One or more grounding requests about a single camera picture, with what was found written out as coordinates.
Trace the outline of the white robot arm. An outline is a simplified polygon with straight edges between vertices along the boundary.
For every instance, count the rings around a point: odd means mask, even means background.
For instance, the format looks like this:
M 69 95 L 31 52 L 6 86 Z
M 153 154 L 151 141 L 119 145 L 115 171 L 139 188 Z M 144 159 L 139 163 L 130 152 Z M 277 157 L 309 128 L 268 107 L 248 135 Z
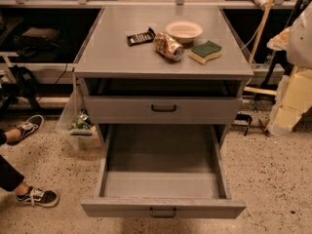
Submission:
M 312 4 L 299 15 L 293 24 L 271 38 L 267 47 L 285 51 L 289 63 L 312 69 Z

